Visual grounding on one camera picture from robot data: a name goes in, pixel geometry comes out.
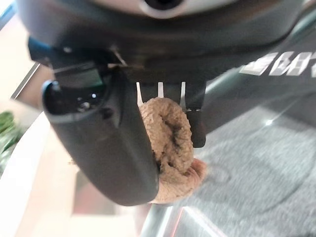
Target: gray carpet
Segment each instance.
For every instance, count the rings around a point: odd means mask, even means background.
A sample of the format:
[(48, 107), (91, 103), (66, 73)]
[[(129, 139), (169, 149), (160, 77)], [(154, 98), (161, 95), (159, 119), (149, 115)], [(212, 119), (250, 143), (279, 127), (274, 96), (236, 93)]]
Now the gray carpet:
[(175, 204), (175, 236), (316, 236), (315, 144), (314, 128), (259, 107), (212, 132), (196, 149), (209, 175)]

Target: camera lens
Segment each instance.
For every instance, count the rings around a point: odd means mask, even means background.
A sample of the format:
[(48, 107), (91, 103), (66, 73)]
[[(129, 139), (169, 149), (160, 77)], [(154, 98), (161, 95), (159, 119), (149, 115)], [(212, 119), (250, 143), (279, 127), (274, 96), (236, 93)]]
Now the camera lens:
[(183, 0), (145, 0), (148, 6), (156, 10), (170, 10), (182, 3)]

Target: brown towel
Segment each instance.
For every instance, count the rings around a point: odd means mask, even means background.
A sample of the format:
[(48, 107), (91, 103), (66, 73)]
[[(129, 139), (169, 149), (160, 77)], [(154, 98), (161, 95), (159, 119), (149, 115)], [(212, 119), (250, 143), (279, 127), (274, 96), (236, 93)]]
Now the brown towel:
[(140, 112), (160, 166), (159, 192), (152, 203), (169, 203), (191, 195), (206, 175), (206, 164), (193, 157), (186, 114), (167, 98), (149, 100)]

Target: white wall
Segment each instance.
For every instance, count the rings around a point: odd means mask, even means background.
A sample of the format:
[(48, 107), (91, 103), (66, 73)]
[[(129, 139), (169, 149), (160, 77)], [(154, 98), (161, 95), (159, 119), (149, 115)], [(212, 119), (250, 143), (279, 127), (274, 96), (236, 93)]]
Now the white wall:
[(0, 30), (0, 101), (11, 97), (34, 65), (27, 40), (28, 33), (16, 15)]

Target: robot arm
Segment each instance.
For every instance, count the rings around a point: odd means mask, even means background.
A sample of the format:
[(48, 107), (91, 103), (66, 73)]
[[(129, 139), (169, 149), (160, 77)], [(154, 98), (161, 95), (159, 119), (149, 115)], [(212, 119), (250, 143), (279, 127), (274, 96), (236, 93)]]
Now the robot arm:
[[(103, 194), (142, 204), (158, 192), (158, 169), (135, 82), (145, 100), (157, 96), (162, 81), (165, 96), (179, 102), (185, 81), (192, 140), (202, 147), (206, 82), (283, 41), (303, 1), (200, 0), (191, 8), (189, 0), (138, 0), (122, 9), (97, 2), (17, 1), (31, 58), (55, 74), (42, 98), (57, 135)], [(214, 9), (221, 4), (228, 5)]]

